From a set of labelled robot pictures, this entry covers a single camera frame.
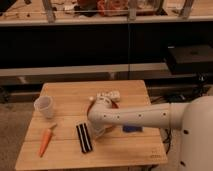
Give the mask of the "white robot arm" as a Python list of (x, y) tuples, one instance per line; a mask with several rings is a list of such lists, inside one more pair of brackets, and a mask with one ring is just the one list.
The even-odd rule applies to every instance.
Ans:
[(181, 131), (179, 171), (213, 171), (213, 96), (188, 103), (162, 103), (142, 107), (111, 107), (107, 97), (97, 98), (88, 111), (92, 131), (104, 126), (128, 125)]

